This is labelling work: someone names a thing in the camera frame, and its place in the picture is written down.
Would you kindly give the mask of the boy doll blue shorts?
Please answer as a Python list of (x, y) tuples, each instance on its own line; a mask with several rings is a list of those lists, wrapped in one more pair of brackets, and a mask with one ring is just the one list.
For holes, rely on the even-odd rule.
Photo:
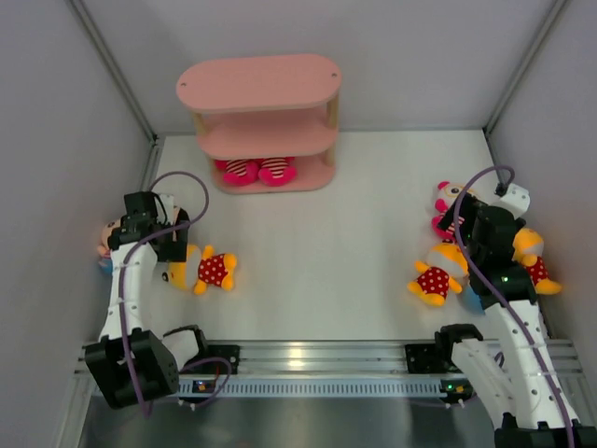
[(108, 238), (111, 236), (113, 230), (118, 229), (120, 225), (120, 219), (116, 219), (105, 224), (101, 232), (100, 243), (96, 247), (99, 254), (98, 264), (102, 271), (107, 274), (111, 274), (113, 271), (111, 249), (109, 248)]
[(460, 296), (461, 304), (466, 310), (475, 315), (484, 315), (481, 299), (471, 286), (466, 286)]

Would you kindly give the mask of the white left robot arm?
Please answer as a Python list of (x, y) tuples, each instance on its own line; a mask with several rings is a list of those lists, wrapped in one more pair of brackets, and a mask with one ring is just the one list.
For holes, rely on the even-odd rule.
[(112, 285), (99, 340), (85, 349), (85, 363), (113, 409), (172, 395), (179, 373), (204, 371), (211, 360), (196, 325), (158, 336), (147, 302), (155, 269), (187, 260), (188, 213), (173, 195), (139, 191), (124, 197), (124, 215), (104, 227), (100, 252), (111, 267)]

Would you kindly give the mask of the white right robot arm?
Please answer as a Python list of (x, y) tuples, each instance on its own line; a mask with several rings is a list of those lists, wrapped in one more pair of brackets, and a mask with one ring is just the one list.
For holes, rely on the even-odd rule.
[(537, 299), (550, 278), (535, 251), (521, 247), (524, 221), (461, 193), (446, 215), (468, 264), (470, 286), (498, 336), (506, 365), (488, 353), (472, 324), (435, 334), (435, 357), (459, 370), (492, 418), (498, 447), (593, 447), (596, 428), (580, 422), (565, 396), (540, 326)]

